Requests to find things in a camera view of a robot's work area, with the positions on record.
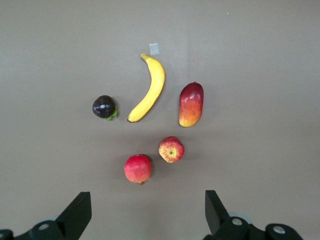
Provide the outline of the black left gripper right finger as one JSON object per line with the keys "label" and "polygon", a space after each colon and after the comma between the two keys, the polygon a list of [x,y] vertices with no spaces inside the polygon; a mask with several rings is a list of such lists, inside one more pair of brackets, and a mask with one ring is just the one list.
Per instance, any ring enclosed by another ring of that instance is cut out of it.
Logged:
{"label": "black left gripper right finger", "polygon": [[211,234],[205,240],[264,240],[265,232],[242,217],[230,216],[215,190],[205,191],[205,218]]}

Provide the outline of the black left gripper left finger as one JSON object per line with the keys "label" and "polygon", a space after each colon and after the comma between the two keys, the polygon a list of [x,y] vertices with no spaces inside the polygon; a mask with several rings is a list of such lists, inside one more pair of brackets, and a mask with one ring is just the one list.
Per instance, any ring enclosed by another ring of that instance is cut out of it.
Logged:
{"label": "black left gripper left finger", "polygon": [[36,224],[16,240],[78,240],[92,218],[91,194],[80,192],[55,219]]}

